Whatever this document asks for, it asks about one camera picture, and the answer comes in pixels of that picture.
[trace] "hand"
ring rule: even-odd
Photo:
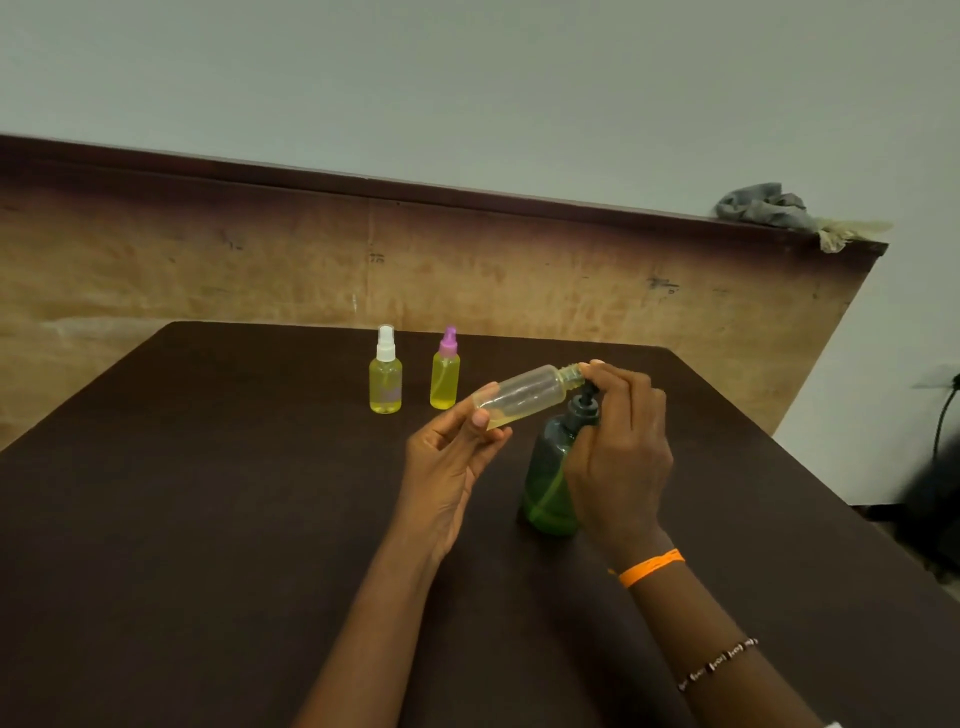
[[[611,566],[624,571],[669,550],[660,494],[673,467],[666,395],[650,377],[594,359],[584,377],[604,393],[600,425],[580,430],[564,461],[577,519]]]
[[[487,431],[489,421],[467,397],[407,440],[394,527],[427,538],[438,562],[457,540],[473,484],[514,433]]]

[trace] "white spray cap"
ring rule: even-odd
[[[376,360],[393,361],[394,359],[396,359],[394,328],[390,326],[382,326],[380,327],[380,333],[376,339]]]

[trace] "pump dispenser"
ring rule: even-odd
[[[564,458],[584,425],[600,422],[596,385],[589,381],[567,403],[563,415],[548,420],[534,444],[523,487],[521,508],[537,530],[551,536],[572,536],[577,517],[564,478]]]
[[[403,365],[396,358],[394,328],[380,327],[376,358],[370,363],[370,409],[378,415],[393,414],[400,408]]]

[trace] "pink spray cap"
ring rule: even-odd
[[[444,338],[440,342],[440,348],[438,349],[440,356],[443,356],[447,359],[452,359],[457,355],[457,329],[454,327],[447,327],[444,332]]]

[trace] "dark pump head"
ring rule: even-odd
[[[585,382],[580,394],[574,395],[566,404],[564,427],[577,434],[584,425],[596,425],[600,422],[600,403],[596,395],[600,390],[591,381]]]

